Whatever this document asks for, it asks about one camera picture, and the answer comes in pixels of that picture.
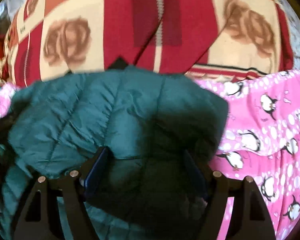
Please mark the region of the pink penguin blanket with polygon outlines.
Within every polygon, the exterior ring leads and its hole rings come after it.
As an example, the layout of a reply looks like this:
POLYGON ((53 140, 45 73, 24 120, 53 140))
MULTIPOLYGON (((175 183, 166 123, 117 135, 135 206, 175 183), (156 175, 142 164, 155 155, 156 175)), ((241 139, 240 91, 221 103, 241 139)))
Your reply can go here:
MULTIPOLYGON (((273 222, 275 239, 285 239, 300 218, 300 71, 236 83, 193 82, 228 103, 217 151, 210 161, 201 164, 220 170, 228 178, 253 177, 273 222)), ((0 215, 4 209, 2 185, 8 169, 8 158, 1 155, 2 143, 16 118, 9 109, 0 119, 0 215)), ((57 202, 64 239, 74 239, 63 198, 57 202)), ((193 220, 193 227, 185 239, 197 239, 198 222, 206 206, 201 197, 186 202, 186 216, 193 220)))

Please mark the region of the red rose patterned quilt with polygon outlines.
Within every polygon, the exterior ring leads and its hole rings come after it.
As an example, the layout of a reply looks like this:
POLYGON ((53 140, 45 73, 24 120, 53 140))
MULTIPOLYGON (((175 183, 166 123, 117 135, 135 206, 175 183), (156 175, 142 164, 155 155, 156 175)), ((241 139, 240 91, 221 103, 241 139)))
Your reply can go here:
POLYGON ((277 0, 26 0, 6 35, 13 82, 104 71, 118 58, 147 70, 232 80, 293 67, 277 0))

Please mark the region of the white floral bedding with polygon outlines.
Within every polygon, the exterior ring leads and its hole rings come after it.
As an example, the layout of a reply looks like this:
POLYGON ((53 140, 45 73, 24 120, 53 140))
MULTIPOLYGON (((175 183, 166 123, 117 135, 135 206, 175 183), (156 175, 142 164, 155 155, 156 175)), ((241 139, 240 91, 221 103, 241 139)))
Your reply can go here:
POLYGON ((287 0, 276 1, 286 14, 290 45, 293 52, 293 69, 300 70, 300 19, 287 0))

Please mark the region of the dark green puffer jacket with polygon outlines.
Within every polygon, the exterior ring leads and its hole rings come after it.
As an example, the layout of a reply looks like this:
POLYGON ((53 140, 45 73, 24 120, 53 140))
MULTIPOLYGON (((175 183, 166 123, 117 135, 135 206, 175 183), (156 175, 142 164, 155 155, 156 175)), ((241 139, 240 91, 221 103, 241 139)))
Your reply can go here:
POLYGON ((3 141, 0 235, 11 239, 13 217, 35 175, 57 179, 100 147, 114 156, 86 204, 100 239, 185 239, 193 220, 186 202, 205 197, 190 171, 217 151, 228 103, 182 75, 127 67, 68 74, 19 90, 17 118, 3 141))

